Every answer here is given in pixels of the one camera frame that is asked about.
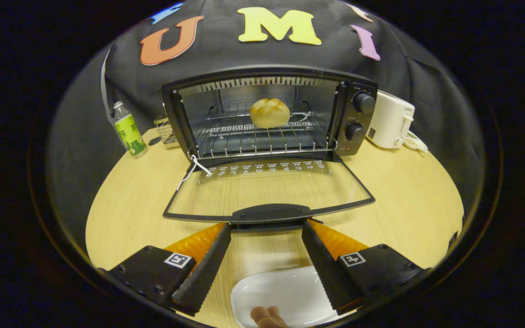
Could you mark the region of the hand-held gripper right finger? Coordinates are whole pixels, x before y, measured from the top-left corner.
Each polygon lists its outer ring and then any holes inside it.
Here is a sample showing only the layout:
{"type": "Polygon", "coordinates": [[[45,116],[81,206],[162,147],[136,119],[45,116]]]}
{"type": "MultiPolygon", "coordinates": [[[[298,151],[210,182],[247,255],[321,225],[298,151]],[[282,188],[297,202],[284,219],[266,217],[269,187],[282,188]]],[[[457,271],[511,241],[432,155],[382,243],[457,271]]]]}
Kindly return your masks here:
{"type": "Polygon", "coordinates": [[[302,240],[338,315],[383,303],[431,271],[389,245],[369,247],[315,220],[303,222],[302,240]]]}

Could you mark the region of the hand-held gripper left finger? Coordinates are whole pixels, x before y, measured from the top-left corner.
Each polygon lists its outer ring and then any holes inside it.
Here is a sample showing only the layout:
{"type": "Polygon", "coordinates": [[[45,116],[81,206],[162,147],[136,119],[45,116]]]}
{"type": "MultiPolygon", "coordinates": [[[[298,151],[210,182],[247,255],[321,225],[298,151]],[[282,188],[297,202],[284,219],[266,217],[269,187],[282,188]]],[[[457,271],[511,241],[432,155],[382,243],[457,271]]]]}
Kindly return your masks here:
{"type": "Polygon", "coordinates": [[[102,274],[144,303],[194,316],[202,307],[231,242],[231,226],[215,224],[169,247],[142,247],[102,274]]]}

